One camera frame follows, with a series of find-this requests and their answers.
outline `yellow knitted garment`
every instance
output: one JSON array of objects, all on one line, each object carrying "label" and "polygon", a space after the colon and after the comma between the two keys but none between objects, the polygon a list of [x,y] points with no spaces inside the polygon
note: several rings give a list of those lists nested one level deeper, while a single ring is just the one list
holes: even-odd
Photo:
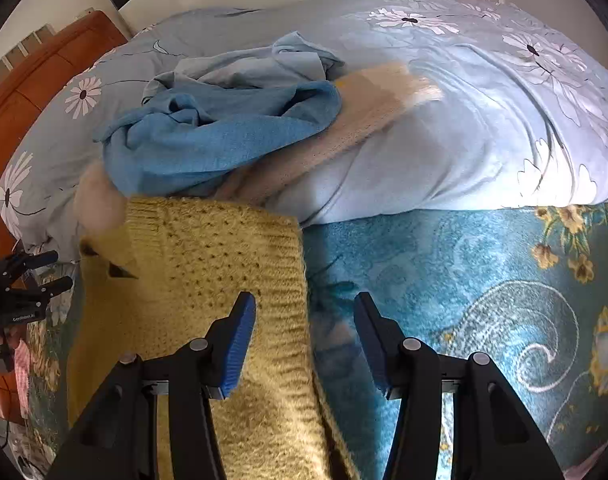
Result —
[{"label": "yellow knitted garment", "polygon": [[[123,352],[173,353],[205,335],[248,290],[257,322],[242,379],[229,399],[211,402],[226,475],[330,478],[295,219],[205,200],[132,199],[125,226],[86,238],[82,252],[88,246],[100,256],[82,258],[84,313],[67,365],[70,424]],[[138,279],[111,277],[109,262]],[[160,431],[162,479],[172,478],[167,446],[167,430]]]}]

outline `silver bolt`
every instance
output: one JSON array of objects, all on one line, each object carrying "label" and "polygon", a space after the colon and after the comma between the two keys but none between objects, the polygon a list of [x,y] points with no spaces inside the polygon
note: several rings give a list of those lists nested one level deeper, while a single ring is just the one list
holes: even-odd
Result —
[{"label": "silver bolt", "polygon": [[402,341],[402,346],[407,350],[416,351],[421,348],[421,341],[414,337],[407,337]]},{"label": "silver bolt", "polygon": [[137,354],[134,352],[126,352],[119,358],[119,362],[123,365],[132,365],[135,362],[135,359],[137,359]]},{"label": "silver bolt", "polygon": [[189,346],[194,352],[201,352],[202,350],[205,350],[209,347],[209,342],[206,341],[204,338],[199,337],[197,339],[193,339]]},{"label": "silver bolt", "polygon": [[491,358],[486,355],[484,352],[475,352],[473,354],[473,361],[475,361],[480,366],[486,366],[491,362]]}]

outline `yellow flower print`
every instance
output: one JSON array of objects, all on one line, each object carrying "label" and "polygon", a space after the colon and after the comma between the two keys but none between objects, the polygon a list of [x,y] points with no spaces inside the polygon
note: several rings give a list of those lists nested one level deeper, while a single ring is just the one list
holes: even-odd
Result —
[{"label": "yellow flower print", "polygon": [[586,254],[580,254],[577,260],[569,258],[568,267],[575,271],[575,279],[583,285],[592,282],[595,277],[593,262],[586,257]]},{"label": "yellow flower print", "polygon": [[559,219],[564,224],[572,235],[584,229],[584,218],[582,216],[582,208],[577,205],[569,205],[566,207],[556,207],[559,214]]},{"label": "yellow flower print", "polygon": [[536,207],[535,216],[540,220],[543,220],[546,224],[548,224],[553,219],[550,211],[548,210],[548,207]]},{"label": "yellow flower print", "polygon": [[555,256],[550,250],[550,245],[537,244],[530,250],[530,253],[535,258],[535,261],[537,261],[540,269],[553,267],[559,261],[559,257]]},{"label": "yellow flower print", "polygon": [[593,332],[593,358],[589,368],[599,396],[608,394],[608,308],[602,309]]}]

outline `knit pattern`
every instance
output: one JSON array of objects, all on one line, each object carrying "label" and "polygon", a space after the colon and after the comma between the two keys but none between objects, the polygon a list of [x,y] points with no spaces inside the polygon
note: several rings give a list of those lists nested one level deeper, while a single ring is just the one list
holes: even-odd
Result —
[{"label": "knit pattern", "polygon": [[[91,246],[101,256],[82,259],[86,301],[68,360],[71,424],[121,353],[147,359],[175,352],[248,290],[257,322],[241,382],[229,399],[211,402],[226,474],[328,479],[297,221],[242,205],[136,198],[126,226],[106,236],[82,242],[82,252]],[[109,260],[138,279],[111,278]],[[172,478],[165,403],[158,424],[160,475]]]}]

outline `orange headboard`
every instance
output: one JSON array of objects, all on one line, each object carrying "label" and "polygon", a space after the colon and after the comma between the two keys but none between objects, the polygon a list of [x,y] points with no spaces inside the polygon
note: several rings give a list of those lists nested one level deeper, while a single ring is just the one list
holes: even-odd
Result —
[{"label": "orange headboard", "polygon": [[[126,43],[111,20],[95,10],[44,43],[0,83],[0,178],[21,139],[50,100],[102,54]],[[15,240],[0,218],[0,256]]]}]

